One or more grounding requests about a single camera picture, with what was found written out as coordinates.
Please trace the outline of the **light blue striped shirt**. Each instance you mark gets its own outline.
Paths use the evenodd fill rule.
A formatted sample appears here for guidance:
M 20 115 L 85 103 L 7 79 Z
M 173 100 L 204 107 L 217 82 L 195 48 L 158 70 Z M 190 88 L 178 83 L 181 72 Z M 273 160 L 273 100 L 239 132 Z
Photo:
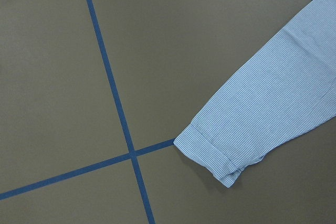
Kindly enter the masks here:
M 224 186 L 335 116 L 335 0 L 313 0 L 241 66 L 174 140 Z

